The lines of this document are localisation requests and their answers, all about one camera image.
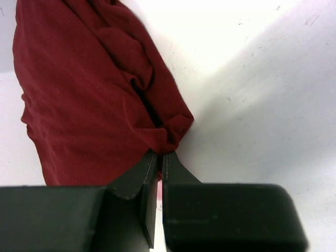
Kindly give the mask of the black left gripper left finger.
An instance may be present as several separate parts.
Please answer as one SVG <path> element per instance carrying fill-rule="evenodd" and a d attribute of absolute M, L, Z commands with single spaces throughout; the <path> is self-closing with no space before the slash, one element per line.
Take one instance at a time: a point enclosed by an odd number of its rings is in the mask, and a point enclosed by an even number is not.
<path fill-rule="evenodd" d="M 1 188 L 1 251 L 149 251 L 157 155 L 106 186 Z"/>

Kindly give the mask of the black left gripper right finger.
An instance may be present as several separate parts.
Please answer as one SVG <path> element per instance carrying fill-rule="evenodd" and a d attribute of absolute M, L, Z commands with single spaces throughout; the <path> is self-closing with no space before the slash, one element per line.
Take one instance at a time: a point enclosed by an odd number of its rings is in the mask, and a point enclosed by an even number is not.
<path fill-rule="evenodd" d="M 306 251 L 292 198 L 275 184 L 202 183 L 163 157 L 163 227 L 170 251 Z"/>

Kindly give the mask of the dark red t-shirt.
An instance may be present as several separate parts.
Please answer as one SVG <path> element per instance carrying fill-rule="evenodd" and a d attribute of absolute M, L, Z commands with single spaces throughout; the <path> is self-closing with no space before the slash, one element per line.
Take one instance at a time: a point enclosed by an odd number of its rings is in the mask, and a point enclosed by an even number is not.
<path fill-rule="evenodd" d="M 194 118 L 146 28 L 120 1 L 18 1 L 14 69 L 45 183 L 106 185 Z"/>

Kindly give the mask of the pink t-shirt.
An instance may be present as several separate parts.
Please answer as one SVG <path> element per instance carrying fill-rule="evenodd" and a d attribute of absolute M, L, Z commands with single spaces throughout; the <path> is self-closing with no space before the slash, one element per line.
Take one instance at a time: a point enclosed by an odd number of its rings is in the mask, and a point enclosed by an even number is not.
<path fill-rule="evenodd" d="M 157 182 L 157 209 L 162 211 L 162 189 L 163 189 L 163 179 L 162 179 L 162 172 L 158 174 L 158 182 Z"/>

